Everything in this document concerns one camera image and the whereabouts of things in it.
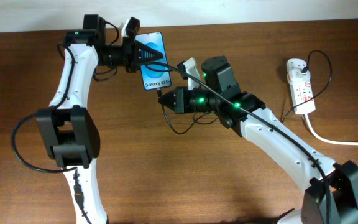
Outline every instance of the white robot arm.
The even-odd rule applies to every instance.
[[[49,157],[55,159],[62,169],[76,167],[64,175],[70,186],[77,224],[108,223],[96,178],[100,138],[87,111],[88,93],[96,66],[123,66],[127,72],[136,72],[141,65],[162,58],[162,53],[135,41],[139,20],[128,19],[122,28],[122,45],[105,44],[105,24],[98,15],[85,15],[83,30],[67,33],[65,66],[49,105],[53,109],[40,110],[37,116]],[[144,54],[148,55],[147,58],[141,58],[144,52],[147,52]],[[58,130],[59,126],[69,122],[73,130]]]
[[[188,72],[186,62],[183,64]],[[324,156],[279,122],[260,99],[250,93],[241,92],[225,56],[204,61],[201,69],[206,90],[191,88],[189,82],[187,87],[178,87],[162,95],[158,102],[176,114],[214,111],[224,127],[233,129],[240,137],[260,147],[292,177],[304,193],[303,208],[291,210],[272,223],[358,223],[357,165],[352,161],[339,165],[334,159]],[[184,73],[184,69],[179,68],[177,71],[181,71],[183,77],[202,84],[200,78]],[[324,182],[324,178],[336,189],[335,192],[325,191],[327,182]]]

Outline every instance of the black bracket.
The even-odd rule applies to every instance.
[[[83,28],[69,30],[64,43],[67,46],[94,46],[98,53],[99,66],[123,66],[126,72],[136,72],[141,65],[163,58],[163,54],[158,50],[136,41],[139,29],[140,21],[132,17],[126,26],[127,36],[122,38],[122,44],[106,44],[106,21],[97,14],[84,15]]]
[[[100,152],[100,136],[86,108],[40,109],[37,122],[49,158],[57,166],[83,166],[88,168]],[[59,130],[71,122],[71,130]]]
[[[358,223],[358,166],[352,161],[335,164],[335,171],[328,177],[330,186],[330,223]],[[305,190],[301,218],[303,223],[325,224],[326,196],[322,181],[312,179]]]
[[[180,70],[184,70],[183,62],[178,64]],[[225,97],[235,105],[241,106],[247,111],[253,112],[259,108],[265,109],[265,103],[251,93],[241,92],[240,86],[234,78],[234,73],[225,56],[207,59],[202,63],[201,69],[206,84],[216,93]],[[162,95],[158,102],[173,110],[176,114],[192,112],[214,111],[219,121],[225,128],[231,128],[242,137],[240,123],[247,119],[247,113],[222,102],[208,90],[177,87]]]

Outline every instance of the wood grain surface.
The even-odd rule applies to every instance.
[[[358,141],[358,20],[141,29],[155,31],[163,33],[172,65],[225,55],[242,90],[258,96],[277,117],[291,105],[285,62],[325,51],[334,76],[316,100],[311,122],[328,139]],[[0,33],[0,223],[75,223],[64,176],[29,170],[9,144],[18,120],[53,98],[63,68],[55,44],[64,35],[64,30]],[[328,65],[316,54],[310,67],[316,93],[328,79]],[[171,76],[172,88],[186,85],[178,74]],[[110,82],[93,81],[88,109],[101,135],[98,184],[111,223],[219,223],[277,217],[301,207],[303,195],[292,179],[232,130],[217,122],[174,134],[140,73],[120,68]],[[177,129],[191,123],[191,115],[168,115]],[[337,162],[358,164],[358,147],[317,140],[294,114],[285,124]],[[20,130],[17,145],[29,162],[56,168],[35,121]]]

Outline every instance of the electrical socket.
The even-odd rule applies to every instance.
[[[302,59],[290,59],[287,62],[287,80],[290,84],[293,106],[304,103],[313,97],[310,83],[310,71],[302,73],[306,67],[306,62]],[[308,114],[316,109],[314,99],[297,106],[294,109],[296,114]]]

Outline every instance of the phone screen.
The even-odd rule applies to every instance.
[[[147,45],[155,50],[161,52],[164,56],[163,59],[157,62],[167,63],[167,57],[165,55],[164,42],[162,40],[162,34],[160,32],[154,32],[149,34],[136,35],[135,39],[142,44]],[[167,68],[159,65],[150,65],[151,68],[166,70]],[[145,90],[155,90],[158,88],[165,88],[171,86],[171,76],[169,72],[155,72],[146,68],[145,65],[140,67],[143,78],[143,86]]]

